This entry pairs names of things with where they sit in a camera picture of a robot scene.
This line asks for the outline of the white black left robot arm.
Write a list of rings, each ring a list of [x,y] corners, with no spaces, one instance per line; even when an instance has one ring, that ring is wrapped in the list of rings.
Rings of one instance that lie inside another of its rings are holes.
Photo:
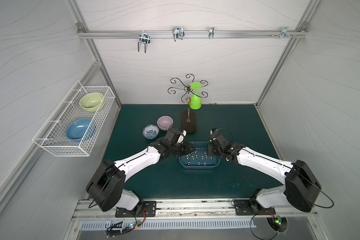
[[[169,155],[184,156],[193,152],[189,142],[169,144],[154,142],[141,152],[123,160],[103,161],[90,182],[86,191],[93,199],[90,208],[98,206],[102,212],[113,207],[134,211],[142,200],[132,191],[124,189],[125,182],[141,170],[158,163]]]

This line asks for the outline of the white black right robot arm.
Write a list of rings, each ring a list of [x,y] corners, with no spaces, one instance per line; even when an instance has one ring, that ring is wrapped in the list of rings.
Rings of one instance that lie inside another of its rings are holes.
[[[259,189],[250,198],[253,208],[292,206],[309,213],[313,207],[330,209],[335,202],[322,191],[317,178],[304,161],[292,163],[256,152],[239,143],[210,139],[213,152],[227,161],[255,169],[279,181],[282,185],[270,189]]]

